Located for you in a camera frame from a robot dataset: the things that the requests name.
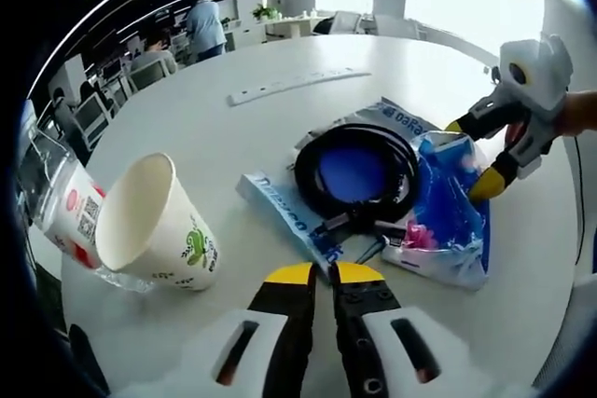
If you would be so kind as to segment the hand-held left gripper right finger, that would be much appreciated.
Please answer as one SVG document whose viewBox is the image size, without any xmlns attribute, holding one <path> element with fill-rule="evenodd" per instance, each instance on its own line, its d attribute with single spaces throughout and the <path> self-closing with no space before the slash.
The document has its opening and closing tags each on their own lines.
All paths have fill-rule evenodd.
<svg viewBox="0 0 597 398">
<path fill-rule="evenodd" d="M 402 307 L 383 275 L 335 262 L 337 344 L 353 397 L 470 397 L 465 344 L 415 307 Z"/>
</svg>

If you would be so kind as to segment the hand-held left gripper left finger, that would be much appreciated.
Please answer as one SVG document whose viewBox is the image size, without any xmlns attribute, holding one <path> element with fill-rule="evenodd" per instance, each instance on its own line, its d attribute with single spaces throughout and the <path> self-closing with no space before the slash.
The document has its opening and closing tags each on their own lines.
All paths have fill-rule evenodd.
<svg viewBox="0 0 597 398">
<path fill-rule="evenodd" d="M 274 270 L 246 309 L 233 309 L 185 346 L 183 397 L 299 397 L 312 351 L 316 266 Z"/>
</svg>

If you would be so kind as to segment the person's right hand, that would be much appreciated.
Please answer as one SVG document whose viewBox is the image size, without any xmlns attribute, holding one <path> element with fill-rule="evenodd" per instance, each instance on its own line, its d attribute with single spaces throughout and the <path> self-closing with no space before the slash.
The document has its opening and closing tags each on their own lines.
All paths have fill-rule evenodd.
<svg viewBox="0 0 597 398">
<path fill-rule="evenodd" d="M 504 147 L 509 147 L 515 144 L 526 131 L 525 122 L 512 123 L 507 126 Z"/>
</svg>

